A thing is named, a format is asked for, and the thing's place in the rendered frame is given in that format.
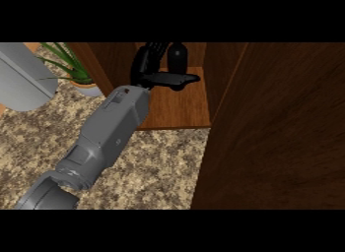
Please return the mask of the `grey rounded appliance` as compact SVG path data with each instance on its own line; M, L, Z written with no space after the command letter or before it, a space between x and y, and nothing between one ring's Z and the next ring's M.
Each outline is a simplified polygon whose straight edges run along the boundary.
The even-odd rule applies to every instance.
M0 42L0 103L17 111L40 108L54 98L58 78L22 42Z

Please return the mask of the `brown wooden cabinet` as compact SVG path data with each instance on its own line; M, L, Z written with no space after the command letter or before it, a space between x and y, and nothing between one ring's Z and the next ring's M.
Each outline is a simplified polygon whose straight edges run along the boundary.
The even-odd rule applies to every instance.
M131 63L144 42L70 42L104 96L131 83ZM175 92L151 90L148 116L139 130L209 128L246 50L243 42L185 42L188 73L202 80Z

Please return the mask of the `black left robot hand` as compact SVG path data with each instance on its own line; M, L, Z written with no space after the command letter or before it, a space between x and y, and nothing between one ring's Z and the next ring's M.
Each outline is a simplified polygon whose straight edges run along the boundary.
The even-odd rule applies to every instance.
M179 92L185 87L202 80L196 74L176 74L168 68L168 49L170 42L148 42L138 50L131 66L131 84L153 89L170 88Z

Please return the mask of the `dark brown cabinet door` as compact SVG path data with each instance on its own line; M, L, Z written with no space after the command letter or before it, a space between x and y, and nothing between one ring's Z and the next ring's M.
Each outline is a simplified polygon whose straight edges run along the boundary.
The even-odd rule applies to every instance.
M345 43L247 44L193 206L345 209Z

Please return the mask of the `dark wine bottle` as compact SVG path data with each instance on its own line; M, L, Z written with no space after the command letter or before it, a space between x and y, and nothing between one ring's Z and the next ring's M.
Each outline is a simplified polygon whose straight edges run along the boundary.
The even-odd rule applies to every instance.
M168 49L168 68L176 74L188 71L188 48L182 42L175 42Z

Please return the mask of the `green plant in white pot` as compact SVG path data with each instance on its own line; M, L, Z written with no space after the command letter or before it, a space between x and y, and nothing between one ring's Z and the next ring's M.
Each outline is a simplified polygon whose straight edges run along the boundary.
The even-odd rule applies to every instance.
M56 76L59 80L67 81L76 88L76 90L86 96L101 96L102 91L96 85L93 77L76 56L73 49L67 42L43 42L43 49L55 59L39 57L43 63L54 66L62 75Z

